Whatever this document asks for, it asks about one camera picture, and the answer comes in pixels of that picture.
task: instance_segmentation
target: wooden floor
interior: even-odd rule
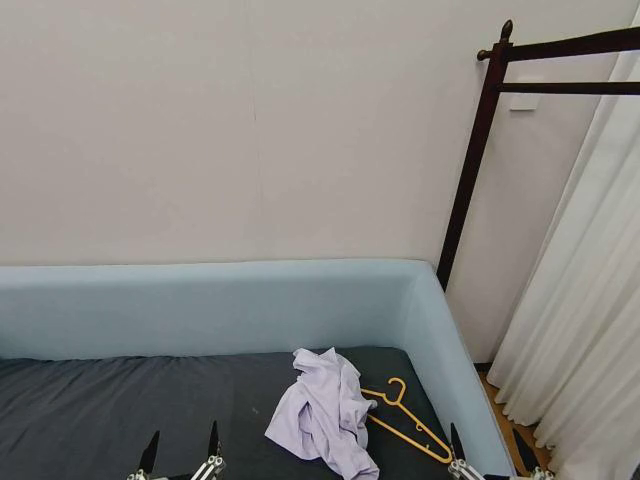
[[[513,429],[515,428],[522,438],[525,439],[527,445],[529,445],[538,459],[538,463],[540,466],[546,470],[547,465],[549,464],[549,451],[545,448],[536,448],[535,441],[533,438],[534,427],[523,427],[522,425],[516,425],[512,421],[510,421],[506,416],[502,414],[502,408],[504,405],[498,405],[493,399],[496,397],[498,393],[498,389],[493,385],[489,385],[487,382],[487,374],[486,373],[478,373],[480,376],[480,380],[482,380],[482,385],[487,392],[487,396],[491,401],[491,408],[493,408],[493,413],[498,421],[498,425],[500,426],[500,430],[502,431],[502,436],[509,448],[509,453],[511,454],[511,458],[513,460],[513,464],[515,465],[518,472],[525,473],[527,470],[525,469],[522,459],[520,458],[520,454],[518,453],[518,448],[516,447],[516,441],[513,437]]]

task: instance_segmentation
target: light blue bed frame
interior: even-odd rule
[[[431,266],[403,260],[0,267],[0,357],[405,350],[467,460],[512,475]]]

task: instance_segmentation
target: wooden rack post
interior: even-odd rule
[[[489,65],[438,263],[438,280],[444,290],[453,269],[500,93],[640,95],[640,82],[504,83],[509,62],[640,50],[640,27],[518,46],[509,42],[512,31],[513,22],[507,20],[500,41],[491,51],[480,50],[477,55],[479,61],[489,59]]]

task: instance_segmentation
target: white cloth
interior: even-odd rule
[[[375,480],[367,447],[367,411],[376,402],[360,392],[360,372],[335,349],[322,355],[296,350],[301,370],[276,407],[265,435],[303,460],[318,457],[346,480]]]
[[[640,81],[635,53],[615,81]],[[558,478],[640,462],[640,98],[603,98],[488,380]]]

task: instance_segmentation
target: bed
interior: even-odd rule
[[[3,267],[0,318],[0,478],[124,478],[157,429],[154,475],[182,473],[202,461],[213,419],[226,478],[338,478],[263,436],[295,381],[291,352],[330,346],[363,387],[404,378],[405,403],[442,438],[455,422],[480,471],[513,473],[424,262]],[[407,426],[397,412],[379,416]],[[449,478],[368,429],[381,478]]]

